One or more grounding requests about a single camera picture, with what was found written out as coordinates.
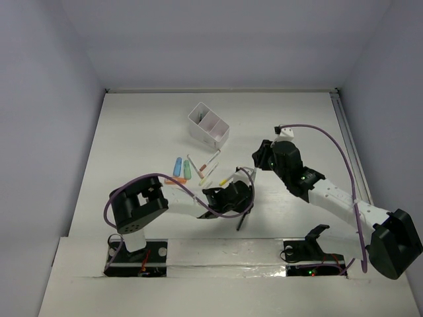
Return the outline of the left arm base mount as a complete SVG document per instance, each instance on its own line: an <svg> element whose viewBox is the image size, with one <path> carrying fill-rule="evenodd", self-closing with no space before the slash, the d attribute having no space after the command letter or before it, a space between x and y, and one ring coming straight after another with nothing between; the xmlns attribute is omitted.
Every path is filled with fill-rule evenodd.
<svg viewBox="0 0 423 317"><path fill-rule="evenodd" d="M167 240L148 240L146 247L135 252L127 250L123 238L112 234L103 273L107 277L166 277Z"/></svg>

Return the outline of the green capsule eraser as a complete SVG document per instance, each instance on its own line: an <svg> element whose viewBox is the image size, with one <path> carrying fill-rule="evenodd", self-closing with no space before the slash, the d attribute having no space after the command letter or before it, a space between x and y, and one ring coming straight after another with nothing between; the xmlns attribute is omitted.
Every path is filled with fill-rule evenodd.
<svg viewBox="0 0 423 317"><path fill-rule="evenodd" d="M188 159L184 160L183 162L183 174L184 174L184 179L186 180L190 180L192 178L190 162Z"/></svg>

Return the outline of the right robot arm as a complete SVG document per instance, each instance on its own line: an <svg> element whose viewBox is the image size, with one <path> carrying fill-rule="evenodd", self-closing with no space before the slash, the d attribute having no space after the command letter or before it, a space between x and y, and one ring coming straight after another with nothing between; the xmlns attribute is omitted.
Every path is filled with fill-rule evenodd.
<svg viewBox="0 0 423 317"><path fill-rule="evenodd" d="M314 236L306 240L304 251L310 258L334 252L369 260L380 274L396 280L422 254L422 243L406 211L387 211L352 197L323 174L304 166L292 142L264 140L252 159L255 167L274 172L289 193L328 211L355 230L343 237Z"/></svg>

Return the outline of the peach white marker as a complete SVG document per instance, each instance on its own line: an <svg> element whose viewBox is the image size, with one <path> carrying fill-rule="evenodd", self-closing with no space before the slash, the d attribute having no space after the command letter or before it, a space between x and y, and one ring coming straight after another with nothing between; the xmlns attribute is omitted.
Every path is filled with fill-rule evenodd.
<svg viewBox="0 0 423 317"><path fill-rule="evenodd" d="M199 176L199 178L202 180L204 178L204 175L202 174L202 172L197 168L197 166L194 164L194 161L192 160L190 155L186 156L189 163L192 165L195 173Z"/></svg>

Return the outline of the black pen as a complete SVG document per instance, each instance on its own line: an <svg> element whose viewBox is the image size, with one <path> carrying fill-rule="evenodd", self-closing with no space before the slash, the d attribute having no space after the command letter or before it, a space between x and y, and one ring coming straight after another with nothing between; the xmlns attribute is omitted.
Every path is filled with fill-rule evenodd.
<svg viewBox="0 0 423 317"><path fill-rule="evenodd" d="M240 218L240 220L239 220L239 222L237 224L236 231L240 231L240 229L241 229L241 227L242 227L242 225L243 225L243 223L244 223L245 218L246 218L247 215L248 215L247 213L245 213L245 214L242 215L242 217Z"/></svg>

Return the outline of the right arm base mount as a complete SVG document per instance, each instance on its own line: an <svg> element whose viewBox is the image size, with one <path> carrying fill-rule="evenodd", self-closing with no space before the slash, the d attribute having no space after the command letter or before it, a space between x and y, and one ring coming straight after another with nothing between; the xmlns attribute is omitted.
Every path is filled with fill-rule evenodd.
<svg viewBox="0 0 423 317"><path fill-rule="evenodd" d="M286 264L287 277L347 276L341 254L324 253L317 243L328 225L318 225L304 238L285 240L280 258Z"/></svg>

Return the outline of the yellow capped white marker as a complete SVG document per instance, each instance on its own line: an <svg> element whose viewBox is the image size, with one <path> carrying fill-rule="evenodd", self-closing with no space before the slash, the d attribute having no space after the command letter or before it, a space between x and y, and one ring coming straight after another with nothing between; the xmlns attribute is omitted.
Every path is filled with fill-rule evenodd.
<svg viewBox="0 0 423 317"><path fill-rule="evenodd" d="M233 175L228 176L227 178L220 181L219 186L224 186L226 183L228 183L232 179L233 179Z"/></svg>

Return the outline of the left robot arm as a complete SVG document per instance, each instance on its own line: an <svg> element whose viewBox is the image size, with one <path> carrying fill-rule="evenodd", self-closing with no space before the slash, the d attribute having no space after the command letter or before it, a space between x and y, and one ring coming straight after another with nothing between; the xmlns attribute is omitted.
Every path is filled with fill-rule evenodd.
<svg viewBox="0 0 423 317"><path fill-rule="evenodd" d="M197 219L244 217L254 205L254 177L250 174L247 174L246 182L237 180L225 188L202 190L206 202L167 175L151 173L135 178L110 193L103 211L104 221L116 229L124 245L123 252L133 261L145 256L147 242L144 228L169 209L169 201L164 196L159 178L177 185L194 203L206 210L202 215L197 211L188 212Z"/></svg>

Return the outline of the brown white marker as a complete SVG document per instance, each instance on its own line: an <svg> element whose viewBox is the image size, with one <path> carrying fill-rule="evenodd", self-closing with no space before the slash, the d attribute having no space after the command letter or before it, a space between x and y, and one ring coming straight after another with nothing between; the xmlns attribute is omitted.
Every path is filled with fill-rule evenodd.
<svg viewBox="0 0 423 317"><path fill-rule="evenodd" d="M217 156L221 153L221 150L217 150L199 169L200 172L202 172L203 170L205 170L208 165L217 158Z"/></svg>

